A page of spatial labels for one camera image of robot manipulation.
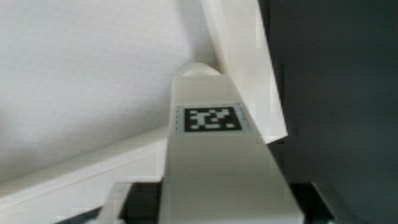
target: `white edge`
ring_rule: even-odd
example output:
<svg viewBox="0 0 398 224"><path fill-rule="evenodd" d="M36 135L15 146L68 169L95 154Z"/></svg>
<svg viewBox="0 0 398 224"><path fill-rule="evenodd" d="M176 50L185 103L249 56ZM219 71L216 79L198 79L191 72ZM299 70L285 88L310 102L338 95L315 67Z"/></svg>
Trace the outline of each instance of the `white edge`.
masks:
<svg viewBox="0 0 398 224"><path fill-rule="evenodd" d="M102 207L118 182L159 182L161 128L0 185L0 223L54 224Z"/></svg>
<svg viewBox="0 0 398 224"><path fill-rule="evenodd" d="M258 0L201 0L223 73L267 143L288 135Z"/></svg>

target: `black surface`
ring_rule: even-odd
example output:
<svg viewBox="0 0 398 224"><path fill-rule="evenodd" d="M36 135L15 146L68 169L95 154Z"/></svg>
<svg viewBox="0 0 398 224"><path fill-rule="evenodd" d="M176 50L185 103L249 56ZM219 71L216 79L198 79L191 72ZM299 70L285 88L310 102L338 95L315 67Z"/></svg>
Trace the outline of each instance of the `black surface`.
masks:
<svg viewBox="0 0 398 224"><path fill-rule="evenodd" d="M161 183L134 184L121 212L127 224L159 223L161 193Z"/></svg>
<svg viewBox="0 0 398 224"><path fill-rule="evenodd" d="M398 1L267 0L290 182L333 185L361 222L398 220Z"/></svg>
<svg viewBox="0 0 398 224"><path fill-rule="evenodd" d="M290 189L306 215L306 224L329 224L329 221L335 220L335 216L313 184L290 184Z"/></svg>
<svg viewBox="0 0 398 224"><path fill-rule="evenodd" d="M57 222L56 224L86 224L86 222L91 219L97 219L100 211L102 211L102 208L98 208L93 211L86 212L84 214L81 214L79 216L75 216L73 218L70 218L63 222Z"/></svg>

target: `dark background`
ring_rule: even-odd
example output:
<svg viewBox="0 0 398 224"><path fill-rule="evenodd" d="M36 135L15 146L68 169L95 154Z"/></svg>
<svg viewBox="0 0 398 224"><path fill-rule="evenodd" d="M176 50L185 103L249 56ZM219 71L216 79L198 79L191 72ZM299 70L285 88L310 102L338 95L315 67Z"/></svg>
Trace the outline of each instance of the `dark background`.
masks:
<svg viewBox="0 0 398 224"><path fill-rule="evenodd" d="M328 183L361 223L398 223L398 1L260 0L290 182Z"/></svg>

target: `white ceiling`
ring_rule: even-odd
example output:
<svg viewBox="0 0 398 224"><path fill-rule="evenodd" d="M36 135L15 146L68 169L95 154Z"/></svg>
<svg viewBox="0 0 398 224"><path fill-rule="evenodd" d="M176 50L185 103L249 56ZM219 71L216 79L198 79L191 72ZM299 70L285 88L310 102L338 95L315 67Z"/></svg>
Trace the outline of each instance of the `white ceiling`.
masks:
<svg viewBox="0 0 398 224"><path fill-rule="evenodd" d="M0 182L168 123L216 53L196 0L2 0Z"/></svg>

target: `white panel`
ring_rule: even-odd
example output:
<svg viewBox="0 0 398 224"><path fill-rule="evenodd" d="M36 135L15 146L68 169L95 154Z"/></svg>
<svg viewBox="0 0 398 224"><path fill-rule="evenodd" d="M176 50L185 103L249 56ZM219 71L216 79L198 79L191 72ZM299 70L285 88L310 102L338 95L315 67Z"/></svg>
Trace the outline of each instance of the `white panel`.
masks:
<svg viewBox="0 0 398 224"><path fill-rule="evenodd" d="M0 182L166 125L176 70L214 59L200 1L2 0Z"/></svg>
<svg viewBox="0 0 398 224"><path fill-rule="evenodd" d="M104 206L118 182L162 180L166 128L0 186L0 223L52 224Z"/></svg>

